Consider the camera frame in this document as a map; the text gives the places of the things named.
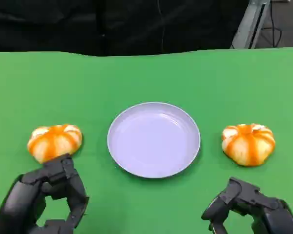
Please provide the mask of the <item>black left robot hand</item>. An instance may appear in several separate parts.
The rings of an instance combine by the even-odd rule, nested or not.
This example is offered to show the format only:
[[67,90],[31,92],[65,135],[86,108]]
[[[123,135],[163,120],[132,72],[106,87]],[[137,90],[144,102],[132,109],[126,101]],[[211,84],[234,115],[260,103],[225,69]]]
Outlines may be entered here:
[[[67,219],[47,220],[39,226],[47,196],[53,200],[66,198],[70,213]],[[0,206],[0,234],[72,234],[88,201],[72,156],[59,156],[15,179]]]

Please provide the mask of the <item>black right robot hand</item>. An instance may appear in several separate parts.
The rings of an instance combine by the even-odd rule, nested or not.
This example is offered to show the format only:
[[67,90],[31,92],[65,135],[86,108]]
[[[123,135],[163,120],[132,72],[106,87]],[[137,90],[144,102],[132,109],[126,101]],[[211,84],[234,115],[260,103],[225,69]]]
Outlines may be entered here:
[[286,201],[268,197],[260,188],[230,177],[221,191],[203,212],[201,219],[209,221],[209,231],[226,234],[224,222],[230,212],[253,218],[255,234],[293,234],[293,213]]

